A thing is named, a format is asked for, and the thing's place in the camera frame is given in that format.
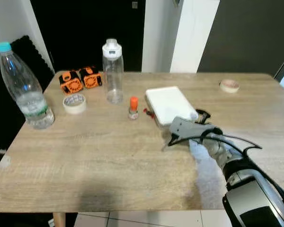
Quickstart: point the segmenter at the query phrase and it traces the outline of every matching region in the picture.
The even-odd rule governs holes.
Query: wooden table
[[[178,86],[225,133],[262,145],[250,155],[284,187],[284,89],[269,75],[125,73],[122,104],[108,103],[103,87],[84,89],[87,110],[70,115],[60,74],[44,93],[54,124],[46,130],[24,124],[0,163],[0,212],[55,212],[62,226],[65,212],[222,208],[222,194],[214,194],[215,204],[210,197],[201,202],[188,146],[162,151],[169,133],[142,112],[145,90],[165,86]],[[240,83],[238,93],[219,89],[225,78]],[[127,118],[130,96],[139,98],[136,121]],[[225,184],[220,171],[212,174]],[[210,194],[217,182],[202,180]]]

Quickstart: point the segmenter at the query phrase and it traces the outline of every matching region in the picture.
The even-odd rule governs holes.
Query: small bottle
[[[121,103],[123,100],[122,74],[124,71],[122,47],[116,39],[107,39],[102,51],[107,100],[114,104]]]
[[[138,118],[138,98],[137,97],[131,97],[130,101],[130,107],[128,110],[128,117],[131,120],[136,120]]]
[[[31,69],[11,50],[8,42],[0,43],[0,69],[9,94],[35,129],[45,129],[54,122],[53,112],[42,94]]]

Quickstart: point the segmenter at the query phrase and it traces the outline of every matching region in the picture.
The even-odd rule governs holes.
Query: white bottle lid
[[[106,58],[118,58],[122,55],[122,46],[116,39],[106,39],[106,44],[102,46],[103,56]]]

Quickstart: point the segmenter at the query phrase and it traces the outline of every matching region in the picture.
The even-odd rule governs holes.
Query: teal bottle cap
[[[7,52],[11,50],[11,46],[9,42],[0,43],[0,52]]]

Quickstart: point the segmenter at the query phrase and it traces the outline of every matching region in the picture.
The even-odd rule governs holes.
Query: floor tile
[[[116,211],[110,218],[173,227],[202,227],[199,210],[183,211]]]
[[[108,218],[109,212],[79,212],[78,214]]]
[[[203,227],[231,227],[225,210],[202,210]]]
[[[109,219],[107,227],[161,227],[146,223]]]
[[[106,227],[106,224],[107,218],[78,214],[74,227]]]

